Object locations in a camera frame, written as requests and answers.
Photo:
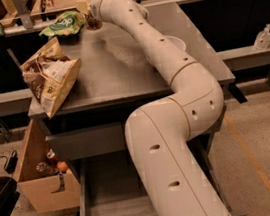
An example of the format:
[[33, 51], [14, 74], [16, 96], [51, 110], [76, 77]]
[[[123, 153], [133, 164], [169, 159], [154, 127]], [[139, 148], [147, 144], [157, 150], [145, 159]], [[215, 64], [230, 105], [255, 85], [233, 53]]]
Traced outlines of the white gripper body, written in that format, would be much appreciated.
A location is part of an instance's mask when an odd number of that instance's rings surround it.
[[107, 0], [91, 0], [90, 7], [91, 13], [95, 19], [105, 19], [107, 17]]

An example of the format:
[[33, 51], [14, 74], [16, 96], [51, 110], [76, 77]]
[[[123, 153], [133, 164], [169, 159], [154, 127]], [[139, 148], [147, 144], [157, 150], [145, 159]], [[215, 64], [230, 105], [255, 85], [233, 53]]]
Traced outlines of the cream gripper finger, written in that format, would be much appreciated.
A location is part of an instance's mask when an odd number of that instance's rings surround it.
[[86, 1], [77, 0], [76, 1], [76, 8], [79, 10], [80, 13], [83, 13], [84, 15], [89, 15], [90, 13], [90, 6]]

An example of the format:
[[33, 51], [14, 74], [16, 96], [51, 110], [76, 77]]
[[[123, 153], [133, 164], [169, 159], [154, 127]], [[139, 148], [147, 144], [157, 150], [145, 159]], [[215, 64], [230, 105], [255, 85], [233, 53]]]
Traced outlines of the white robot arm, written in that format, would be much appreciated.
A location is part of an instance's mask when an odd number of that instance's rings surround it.
[[223, 91], [217, 79], [151, 26], [146, 10], [136, 2], [89, 0], [79, 9], [128, 32], [172, 90], [134, 110], [124, 132], [157, 215], [232, 216], [187, 146], [222, 113]]

